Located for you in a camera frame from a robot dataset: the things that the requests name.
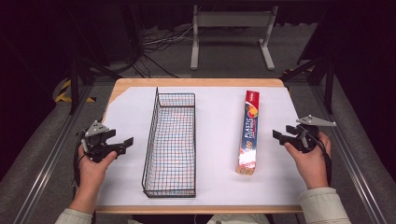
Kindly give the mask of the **black tripod stand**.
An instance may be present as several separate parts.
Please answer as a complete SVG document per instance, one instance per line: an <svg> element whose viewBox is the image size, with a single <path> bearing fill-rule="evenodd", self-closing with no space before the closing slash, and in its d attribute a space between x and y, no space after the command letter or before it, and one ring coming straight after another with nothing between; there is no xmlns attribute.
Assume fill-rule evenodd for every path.
<svg viewBox="0 0 396 224"><path fill-rule="evenodd" d="M337 8L328 7L304 47L297 62L298 67L286 71L280 78L285 82L312 68L306 82L310 86L317 86L325 78L324 104L329 114L332 114L332 85L334 79L332 58L339 40L336 35L337 23Z"/></svg>
<svg viewBox="0 0 396 224"><path fill-rule="evenodd" d="M72 111L80 103L78 84L97 76L120 79L143 54L139 7L130 0L55 0L64 13L61 38L71 56Z"/></svg>

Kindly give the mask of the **plastic wrap box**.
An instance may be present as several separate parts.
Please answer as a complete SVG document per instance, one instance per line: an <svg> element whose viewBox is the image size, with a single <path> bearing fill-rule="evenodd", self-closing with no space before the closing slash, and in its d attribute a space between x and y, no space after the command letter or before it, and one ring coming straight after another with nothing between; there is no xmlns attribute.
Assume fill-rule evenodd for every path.
<svg viewBox="0 0 396 224"><path fill-rule="evenodd" d="M260 94L257 91L247 91L242 135L235 169L241 175L252 175L256 168L259 108Z"/></svg>

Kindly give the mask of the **yellow black hazard tape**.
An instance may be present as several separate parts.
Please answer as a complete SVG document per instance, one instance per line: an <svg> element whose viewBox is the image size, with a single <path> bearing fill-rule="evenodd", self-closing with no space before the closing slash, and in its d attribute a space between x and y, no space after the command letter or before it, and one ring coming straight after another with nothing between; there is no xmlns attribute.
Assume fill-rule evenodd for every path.
<svg viewBox="0 0 396 224"><path fill-rule="evenodd" d="M72 98L71 97L66 97L66 91L67 89L71 87L71 79L67 78L62 85L58 95L55 97L55 102L67 102L67 103L72 103ZM87 103L94 103L96 102L96 97L88 97L86 100Z"/></svg>

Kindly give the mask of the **person's left hand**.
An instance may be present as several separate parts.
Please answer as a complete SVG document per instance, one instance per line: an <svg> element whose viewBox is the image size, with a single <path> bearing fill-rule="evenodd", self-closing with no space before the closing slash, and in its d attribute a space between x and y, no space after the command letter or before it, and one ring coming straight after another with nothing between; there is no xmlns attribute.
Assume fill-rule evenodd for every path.
<svg viewBox="0 0 396 224"><path fill-rule="evenodd" d="M108 166L117 158L115 151L110 152L100 162L94 162L85 155L83 146L78 147L78 169L80 190L97 191L101 187Z"/></svg>

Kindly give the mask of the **aluminium rail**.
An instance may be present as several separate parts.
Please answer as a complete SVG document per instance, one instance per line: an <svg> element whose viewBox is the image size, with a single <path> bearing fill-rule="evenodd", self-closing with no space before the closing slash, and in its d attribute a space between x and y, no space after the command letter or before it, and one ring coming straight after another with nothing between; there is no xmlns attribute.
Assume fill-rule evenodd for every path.
<svg viewBox="0 0 396 224"><path fill-rule="evenodd" d="M29 218L33 214L35 207L50 180L53 170L63 153L67 136L71 133L71 130L76 123L77 117L82 110L83 102L89 97L91 91L92 86L81 88L81 92L78 94L79 104L74 109L74 113L66 117L64 126L62 127L45 163L35 179L35 183L31 187L29 194L25 198L24 203L12 224L27 224Z"/></svg>
<svg viewBox="0 0 396 224"><path fill-rule="evenodd" d="M350 218L360 224L392 224L395 217L391 213L394 208L391 198L396 184L377 156L344 92L336 87L330 114L322 89L312 87L311 91L324 117L337 123L331 128L331 136L353 184L351 196L344 196Z"/></svg>

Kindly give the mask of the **grey metal stand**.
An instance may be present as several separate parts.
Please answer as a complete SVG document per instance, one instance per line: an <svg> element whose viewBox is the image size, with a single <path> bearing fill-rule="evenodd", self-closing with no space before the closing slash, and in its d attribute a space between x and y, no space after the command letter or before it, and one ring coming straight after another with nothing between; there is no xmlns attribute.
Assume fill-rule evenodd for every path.
<svg viewBox="0 0 396 224"><path fill-rule="evenodd" d="M278 6L264 11L200 11L194 6L192 17L193 39L191 47L191 70L198 69L200 27L264 27L265 35L258 41L264 62L269 71L275 64L268 49L269 39L275 24Z"/></svg>

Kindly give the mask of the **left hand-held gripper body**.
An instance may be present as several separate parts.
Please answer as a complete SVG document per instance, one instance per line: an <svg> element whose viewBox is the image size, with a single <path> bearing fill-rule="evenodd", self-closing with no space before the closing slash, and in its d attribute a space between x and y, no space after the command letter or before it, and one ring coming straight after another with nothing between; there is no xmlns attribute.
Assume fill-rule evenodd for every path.
<svg viewBox="0 0 396 224"><path fill-rule="evenodd" d="M84 154L92 161L100 162L112 152L108 150L106 141L101 141L102 134L109 130L107 126L96 120L83 132L81 144L84 148Z"/></svg>

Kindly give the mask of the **person's right hand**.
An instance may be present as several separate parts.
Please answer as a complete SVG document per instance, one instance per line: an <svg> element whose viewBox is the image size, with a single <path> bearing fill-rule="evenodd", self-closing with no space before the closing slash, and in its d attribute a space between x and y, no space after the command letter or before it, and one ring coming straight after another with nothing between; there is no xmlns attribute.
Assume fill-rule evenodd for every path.
<svg viewBox="0 0 396 224"><path fill-rule="evenodd" d="M316 146L309 153L298 151L290 143L285 143L284 147L293 157L297 170L308 189L327 188L329 186L325 157L319 146Z"/></svg>

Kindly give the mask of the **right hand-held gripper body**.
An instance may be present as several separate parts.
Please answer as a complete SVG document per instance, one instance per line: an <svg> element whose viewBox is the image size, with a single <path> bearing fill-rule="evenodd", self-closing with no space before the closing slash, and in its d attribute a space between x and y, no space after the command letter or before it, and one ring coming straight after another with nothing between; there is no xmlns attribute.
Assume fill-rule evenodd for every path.
<svg viewBox="0 0 396 224"><path fill-rule="evenodd" d="M308 115L306 117L297 119L298 125L301 127L301 133L294 135L296 144L294 147L303 152L307 153L312 151L318 145L318 127L335 127L335 121L328 121Z"/></svg>

